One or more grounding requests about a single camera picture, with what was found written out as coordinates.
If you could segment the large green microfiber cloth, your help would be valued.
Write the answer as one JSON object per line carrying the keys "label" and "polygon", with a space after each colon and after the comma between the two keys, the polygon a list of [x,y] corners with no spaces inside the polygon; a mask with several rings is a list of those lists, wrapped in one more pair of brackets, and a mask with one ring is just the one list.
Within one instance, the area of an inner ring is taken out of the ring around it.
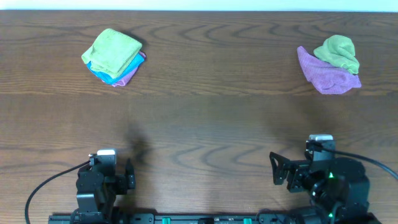
{"label": "large green microfiber cloth", "polygon": [[114,29],[106,29],[97,36],[91,47],[81,56],[94,72],[118,78],[142,48],[142,43]]}

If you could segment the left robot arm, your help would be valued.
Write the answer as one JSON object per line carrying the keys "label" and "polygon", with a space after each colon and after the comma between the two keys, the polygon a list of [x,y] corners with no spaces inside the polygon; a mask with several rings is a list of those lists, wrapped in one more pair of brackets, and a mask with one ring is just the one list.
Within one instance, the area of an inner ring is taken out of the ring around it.
{"label": "left robot arm", "polygon": [[128,159],[125,173],[116,173],[115,156],[95,155],[78,171],[78,208],[70,223],[129,223],[129,216],[114,205],[118,195],[136,187],[134,166]]}

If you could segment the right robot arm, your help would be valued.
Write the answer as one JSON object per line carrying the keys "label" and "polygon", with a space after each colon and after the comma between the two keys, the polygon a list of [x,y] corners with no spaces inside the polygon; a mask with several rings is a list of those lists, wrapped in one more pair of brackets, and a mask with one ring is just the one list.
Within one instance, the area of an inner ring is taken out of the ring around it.
{"label": "right robot arm", "polygon": [[290,223],[379,223],[368,212],[370,181],[363,164],[334,151],[306,152],[293,161],[269,154],[273,181],[287,182],[290,193],[307,192],[313,205],[292,215]]}

